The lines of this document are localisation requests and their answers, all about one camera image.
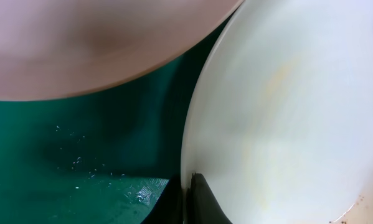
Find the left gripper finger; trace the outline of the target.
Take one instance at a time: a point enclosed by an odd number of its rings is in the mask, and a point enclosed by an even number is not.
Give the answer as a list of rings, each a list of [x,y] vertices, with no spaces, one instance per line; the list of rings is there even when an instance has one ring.
[[[188,224],[232,224],[222,211],[204,176],[192,175],[187,190]]]

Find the white plate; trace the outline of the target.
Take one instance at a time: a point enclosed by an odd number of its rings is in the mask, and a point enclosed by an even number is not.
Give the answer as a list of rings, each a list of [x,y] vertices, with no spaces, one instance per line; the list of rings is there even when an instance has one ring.
[[[373,0],[246,1],[193,92],[181,184],[232,223],[373,223]]]
[[[241,0],[0,0],[0,101],[84,95],[180,56]]]

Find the teal plastic tray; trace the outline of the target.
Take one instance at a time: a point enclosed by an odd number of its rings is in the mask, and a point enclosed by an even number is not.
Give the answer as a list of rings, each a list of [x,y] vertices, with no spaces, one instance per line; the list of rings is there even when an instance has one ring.
[[[222,31],[109,90],[0,101],[0,223],[181,223],[186,115]]]

